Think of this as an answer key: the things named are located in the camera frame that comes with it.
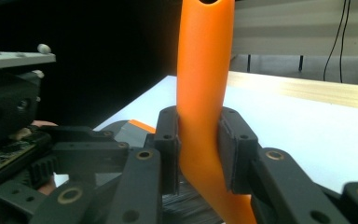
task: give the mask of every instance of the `black cable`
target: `black cable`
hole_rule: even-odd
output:
[[[339,80],[341,81],[341,83],[342,83],[342,51],[344,50],[344,38],[345,38],[345,31],[347,30],[348,17],[350,16],[350,7],[351,7],[351,0],[349,0],[348,2],[347,19],[345,20],[344,30],[342,31],[341,52],[339,54]]]
[[[333,48],[331,49],[330,55],[328,56],[327,62],[326,62],[326,66],[324,67],[324,81],[326,81],[326,69],[327,69],[327,65],[330,61],[331,55],[333,54],[334,48],[336,47],[336,43],[338,40],[338,35],[339,35],[339,31],[341,30],[341,25],[342,25],[342,21],[344,20],[344,14],[345,14],[345,6],[347,5],[347,0],[344,1],[344,8],[342,9],[342,15],[341,15],[341,21],[339,22],[339,26],[338,26],[338,30],[337,30],[337,35],[336,35],[336,40],[334,41],[334,45]]]

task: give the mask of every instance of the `white table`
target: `white table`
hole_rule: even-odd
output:
[[[257,90],[255,86],[244,88],[238,85],[240,82],[232,82],[241,74],[230,73],[228,79],[224,106],[240,112],[257,134],[262,147],[287,151],[314,182],[338,193],[341,193],[345,183],[358,181],[358,108],[342,104],[342,99],[337,101],[340,104],[337,105],[326,103],[335,102],[331,99],[318,102],[315,99],[302,99],[309,97],[298,98],[295,94],[292,94],[295,97],[279,94],[284,92],[278,90],[284,86],[283,82],[286,86],[297,85],[290,84],[293,81],[290,78],[243,75],[245,79],[264,78],[263,82],[271,79],[273,83],[278,83],[274,91],[260,91],[263,90],[262,86]],[[309,86],[315,94],[319,91],[312,89],[313,84],[321,88],[324,85],[337,85],[308,80],[295,82],[302,82],[305,88]],[[273,88],[271,82],[265,84]],[[137,119],[156,127],[158,112],[175,104],[176,77],[167,76],[95,130],[126,119]]]

